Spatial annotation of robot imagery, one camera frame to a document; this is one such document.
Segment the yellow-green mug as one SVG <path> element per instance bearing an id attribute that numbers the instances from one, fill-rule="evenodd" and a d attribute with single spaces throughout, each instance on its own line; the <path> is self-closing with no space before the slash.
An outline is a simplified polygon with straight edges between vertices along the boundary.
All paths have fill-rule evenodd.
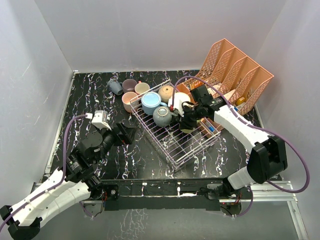
<path id="1" fill-rule="evenodd" d="M 196 129 L 198 122 L 199 120 L 195 120 L 195 121 L 183 120 L 179 123 L 179 129 L 186 134 L 192 133 Z"/>

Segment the grey mug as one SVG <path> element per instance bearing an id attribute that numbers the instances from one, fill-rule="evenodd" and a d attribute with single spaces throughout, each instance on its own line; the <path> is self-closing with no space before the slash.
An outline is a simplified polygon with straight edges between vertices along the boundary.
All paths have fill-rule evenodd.
<path id="1" fill-rule="evenodd" d="M 154 123 L 161 128 L 169 126 L 179 120 L 179 117 L 174 112 L 171 112 L 167 106 L 159 106 L 153 112 Z"/>

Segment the beige round mug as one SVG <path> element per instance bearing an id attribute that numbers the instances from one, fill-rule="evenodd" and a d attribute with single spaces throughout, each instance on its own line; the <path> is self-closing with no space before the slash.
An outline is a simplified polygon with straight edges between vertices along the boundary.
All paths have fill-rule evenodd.
<path id="1" fill-rule="evenodd" d="M 173 89 L 174 88 L 171 85 L 164 85 L 158 90 L 158 94 L 160 95 L 163 103 L 167 104 L 169 102 L 169 99 L 173 95 Z"/>

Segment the light blue mug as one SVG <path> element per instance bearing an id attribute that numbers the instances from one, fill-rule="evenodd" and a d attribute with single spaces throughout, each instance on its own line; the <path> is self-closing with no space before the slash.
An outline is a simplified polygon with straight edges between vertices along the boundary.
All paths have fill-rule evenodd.
<path id="1" fill-rule="evenodd" d="M 156 92 L 147 92 L 141 98 L 142 109 L 145 114 L 153 115 L 153 112 L 158 107 L 167 107 L 165 102 L 162 102 L 161 96 Z"/>

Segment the small grey-blue cup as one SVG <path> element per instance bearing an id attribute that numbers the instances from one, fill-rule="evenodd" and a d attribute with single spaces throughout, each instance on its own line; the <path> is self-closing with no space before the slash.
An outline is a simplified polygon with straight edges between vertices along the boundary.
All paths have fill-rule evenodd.
<path id="1" fill-rule="evenodd" d="M 110 79 L 107 83 L 107 88 L 117 96 L 123 94 L 122 85 L 116 79 Z"/>

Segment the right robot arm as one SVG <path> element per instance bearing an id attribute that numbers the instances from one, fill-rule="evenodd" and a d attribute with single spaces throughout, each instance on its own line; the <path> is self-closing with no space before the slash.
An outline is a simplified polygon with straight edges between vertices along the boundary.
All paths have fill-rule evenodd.
<path id="1" fill-rule="evenodd" d="M 175 108 L 182 110 L 180 130 L 193 130 L 199 120 L 210 118 L 240 141 L 249 153 L 247 165 L 224 178 L 218 187 L 226 197 L 233 199 L 241 188 L 263 184 L 288 167 L 286 146 L 281 138 L 256 129 L 223 97 L 214 98 L 204 85 L 191 90 L 191 95 L 196 103 L 174 99 Z"/>

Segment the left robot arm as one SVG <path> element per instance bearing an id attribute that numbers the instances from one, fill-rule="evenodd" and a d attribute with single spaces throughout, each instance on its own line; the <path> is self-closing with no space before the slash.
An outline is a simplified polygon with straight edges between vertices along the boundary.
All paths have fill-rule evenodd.
<path id="1" fill-rule="evenodd" d="M 31 240 L 50 219 L 72 205 L 88 198 L 99 199 L 104 188 L 94 173 L 94 165 L 113 146 L 131 145 L 135 134 L 135 127 L 122 123 L 89 133 L 72 150 L 63 167 L 23 200 L 0 209 L 10 236 L 14 240 Z"/>

